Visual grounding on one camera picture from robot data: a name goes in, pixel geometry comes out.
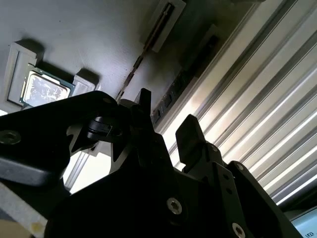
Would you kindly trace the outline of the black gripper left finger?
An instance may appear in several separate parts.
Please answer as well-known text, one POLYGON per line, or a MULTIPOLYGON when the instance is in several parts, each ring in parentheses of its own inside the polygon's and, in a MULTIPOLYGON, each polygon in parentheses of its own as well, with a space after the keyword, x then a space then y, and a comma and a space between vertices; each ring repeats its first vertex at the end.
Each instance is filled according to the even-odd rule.
POLYGON ((70 157, 99 141, 112 145, 110 174, 142 158, 169 158, 150 118, 151 93, 129 106, 89 92, 0 119, 0 177, 30 187, 57 185, 70 157))

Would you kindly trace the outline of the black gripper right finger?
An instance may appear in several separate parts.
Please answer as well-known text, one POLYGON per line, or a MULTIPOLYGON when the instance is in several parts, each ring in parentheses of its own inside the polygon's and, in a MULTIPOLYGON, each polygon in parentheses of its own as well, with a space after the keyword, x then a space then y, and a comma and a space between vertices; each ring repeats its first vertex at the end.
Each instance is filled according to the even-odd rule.
POLYGON ((176 131, 182 172, 209 186, 208 214, 222 238, 291 238, 293 226, 251 173, 229 164, 208 142, 198 119, 188 115, 176 131))

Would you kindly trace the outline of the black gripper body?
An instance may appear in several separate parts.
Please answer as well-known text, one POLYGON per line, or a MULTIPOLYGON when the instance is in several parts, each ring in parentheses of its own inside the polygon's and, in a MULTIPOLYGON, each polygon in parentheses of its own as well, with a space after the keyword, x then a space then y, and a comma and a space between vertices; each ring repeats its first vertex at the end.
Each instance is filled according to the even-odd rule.
POLYGON ((228 172, 208 161, 192 177, 168 158, 142 158, 64 200, 47 238, 207 238, 227 233, 221 202, 228 172))

